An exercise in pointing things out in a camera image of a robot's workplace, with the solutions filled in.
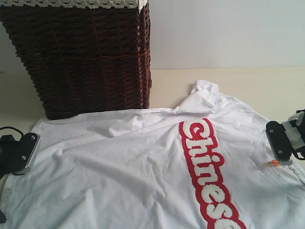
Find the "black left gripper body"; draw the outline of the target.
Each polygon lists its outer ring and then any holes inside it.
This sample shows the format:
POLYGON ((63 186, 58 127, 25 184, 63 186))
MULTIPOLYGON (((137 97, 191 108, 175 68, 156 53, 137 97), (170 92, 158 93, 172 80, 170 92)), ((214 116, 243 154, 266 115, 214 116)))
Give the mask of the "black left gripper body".
POLYGON ((3 135, 0 138, 0 176, 3 177, 7 174, 16 175, 19 169, 18 157, 16 148, 18 141, 15 140, 13 135, 3 135))

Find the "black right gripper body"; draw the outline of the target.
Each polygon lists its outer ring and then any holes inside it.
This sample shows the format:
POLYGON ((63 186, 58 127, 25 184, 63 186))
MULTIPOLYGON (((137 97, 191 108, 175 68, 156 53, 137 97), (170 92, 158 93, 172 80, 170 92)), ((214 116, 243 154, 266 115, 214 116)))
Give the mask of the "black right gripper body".
POLYGON ((301 135, 301 139, 305 141, 305 110, 297 110, 296 112, 296 128, 301 135))

